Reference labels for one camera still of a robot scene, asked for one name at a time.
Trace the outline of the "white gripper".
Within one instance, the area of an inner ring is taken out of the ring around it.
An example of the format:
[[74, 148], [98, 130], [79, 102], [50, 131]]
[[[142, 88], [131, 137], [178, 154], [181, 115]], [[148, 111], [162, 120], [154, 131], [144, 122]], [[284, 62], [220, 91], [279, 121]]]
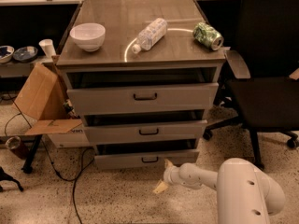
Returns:
[[153, 190], [155, 194], [162, 193], [168, 189], [168, 185], [181, 185], [188, 189], [200, 189], [200, 169], [193, 163], [184, 163], [177, 167], [169, 159], [164, 160], [164, 181], [159, 180]]

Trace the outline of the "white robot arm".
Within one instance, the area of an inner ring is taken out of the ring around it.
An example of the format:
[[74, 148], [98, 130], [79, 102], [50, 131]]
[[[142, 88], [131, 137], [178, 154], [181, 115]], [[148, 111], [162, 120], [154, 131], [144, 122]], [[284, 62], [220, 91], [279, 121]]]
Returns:
[[200, 189], [202, 185], [217, 192], [218, 224], [270, 224], [270, 216], [284, 208], [286, 197], [280, 184], [249, 161], [231, 158], [218, 172], [194, 163], [180, 167], [165, 160], [163, 179], [153, 190], [158, 194], [169, 186]]

